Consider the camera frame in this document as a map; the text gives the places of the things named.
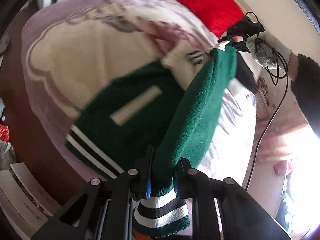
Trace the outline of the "black sleeved right forearm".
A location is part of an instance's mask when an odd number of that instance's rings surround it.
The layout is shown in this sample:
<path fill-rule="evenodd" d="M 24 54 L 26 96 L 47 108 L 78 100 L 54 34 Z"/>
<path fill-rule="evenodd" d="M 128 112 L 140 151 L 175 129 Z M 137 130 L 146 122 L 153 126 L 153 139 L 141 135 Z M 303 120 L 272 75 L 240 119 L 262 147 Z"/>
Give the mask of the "black sleeved right forearm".
<path fill-rule="evenodd" d="M 313 132 L 319 138 L 320 114 L 320 72 L 319 65 L 312 58 L 298 54 L 298 69 L 294 81 L 291 82 L 293 92 L 300 111 Z"/>

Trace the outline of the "white gloved right hand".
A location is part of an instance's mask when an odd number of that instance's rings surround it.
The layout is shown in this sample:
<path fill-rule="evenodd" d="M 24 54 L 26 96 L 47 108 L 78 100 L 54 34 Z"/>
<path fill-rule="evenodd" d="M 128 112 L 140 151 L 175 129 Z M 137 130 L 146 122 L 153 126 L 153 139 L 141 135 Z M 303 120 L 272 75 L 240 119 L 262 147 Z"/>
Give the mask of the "white gloved right hand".
<path fill-rule="evenodd" d="M 284 70 L 292 53 L 291 49 L 267 31 L 249 37 L 246 47 L 257 64 L 272 70 Z"/>

